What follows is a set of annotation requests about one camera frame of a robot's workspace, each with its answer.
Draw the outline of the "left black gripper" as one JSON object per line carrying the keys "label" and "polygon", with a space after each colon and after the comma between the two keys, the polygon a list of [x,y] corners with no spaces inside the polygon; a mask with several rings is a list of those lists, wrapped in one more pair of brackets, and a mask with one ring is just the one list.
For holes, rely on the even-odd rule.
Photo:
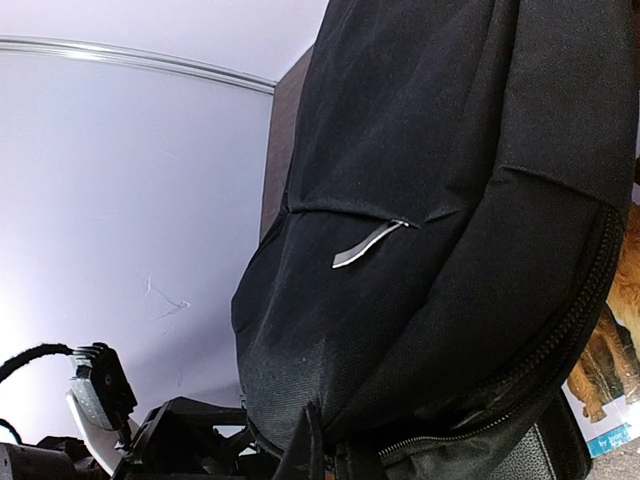
{"label": "left black gripper", "polygon": [[243,409],[185,397],[152,410],[128,452],[100,454],[70,437],[1,445],[3,479],[270,479],[277,464],[257,447]]}

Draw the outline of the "black student backpack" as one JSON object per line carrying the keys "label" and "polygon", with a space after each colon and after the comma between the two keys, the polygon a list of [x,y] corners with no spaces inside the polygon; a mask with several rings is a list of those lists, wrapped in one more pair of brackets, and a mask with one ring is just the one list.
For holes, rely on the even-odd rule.
{"label": "black student backpack", "polygon": [[332,1],[233,297],[279,479],[488,479],[578,359],[638,128],[630,1]]}

